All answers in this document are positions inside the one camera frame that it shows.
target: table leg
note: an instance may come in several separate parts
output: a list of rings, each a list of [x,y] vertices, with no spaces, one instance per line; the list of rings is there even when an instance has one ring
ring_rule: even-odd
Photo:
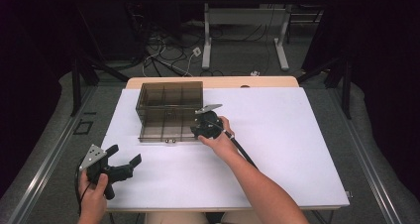
[[[211,38],[210,38],[210,20],[209,5],[204,4],[204,52],[203,52],[203,69],[210,68]]]
[[[284,37],[286,35],[288,21],[290,18],[290,12],[291,12],[291,5],[286,5],[285,12],[282,17],[280,37],[274,39],[275,50],[277,51],[278,61],[280,62],[281,70],[283,71],[289,70],[286,54],[284,53],[283,42],[284,42]]]

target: forearm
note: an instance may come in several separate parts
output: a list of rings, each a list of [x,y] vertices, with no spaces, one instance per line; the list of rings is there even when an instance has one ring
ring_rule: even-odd
[[[264,224],[307,223],[294,200],[239,154],[225,160]]]

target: floor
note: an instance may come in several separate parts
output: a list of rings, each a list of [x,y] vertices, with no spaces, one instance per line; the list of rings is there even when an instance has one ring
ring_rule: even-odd
[[[113,61],[110,66],[128,76],[244,76],[257,71],[264,75],[302,74],[302,65],[316,25],[293,25],[290,44],[285,53],[289,71],[282,71],[276,58],[272,38],[279,28],[265,26],[216,26],[212,28],[213,49],[211,67],[201,69],[202,24],[190,22],[183,27],[181,41],[162,34],[153,34],[148,51],[159,55],[160,63],[131,65]],[[75,117],[71,113],[71,76],[60,83],[62,96],[43,136],[24,168],[0,201],[0,223],[75,223],[77,204],[74,196],[73,173],[80,156],[91,144],[100,145],[125,83],[97,70],[101,81],[96,87],[83,86],[83,106]],[[420,204],[399,183],[371,137],[364,95],[352,85],[351,114],[345,118],[340,110],[340,86],[326,89],[321,73],[300,84],[306,91],[321,132],[347,191],[351,191],[351,206],[335,212],[333,223],[420,223]],[[81,121],[92,122],[85,135],[77,135]],[[315,215],[305,212],[311,222]],[[143,223],[137,213],[115,213],[115,223]],[[110,223],[105,217],[103,223]]]

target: white table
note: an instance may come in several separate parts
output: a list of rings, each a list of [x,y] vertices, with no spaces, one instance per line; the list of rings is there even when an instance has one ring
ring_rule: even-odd
[[[233,25],[271,25],[281,26],[279,37],[274,39],[274,45],[277,52],[278,61],[282,70],[288,70],[286,55],[284,53],[283,41],[290,18],[291,5],[286,5],[279,9],[220,9],[209,8],[204,4],[204,31],[205,42],[203,51],[202,68],[210,67],[211,55],[211,24],[233,24]]]
[[[109,164],[143,161],[134,177],[113,184],[108,211],[228,211],[251,205],[229,168],[200,142],[138,140],[135,107],[139,89],[123,89],[102,149],[118,144]],[[314,114],[302,88],[205,88],[204,104],[229,118],[238,142],[258,168],[280,184],[302,209],[349,205]]]

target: transparent box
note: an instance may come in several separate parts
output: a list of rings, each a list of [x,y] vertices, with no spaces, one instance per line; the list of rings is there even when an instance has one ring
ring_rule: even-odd
[[[203,107],[203,83],[144,83],[136,106],[142,122],[141,142],[195,141],[190,127]]]

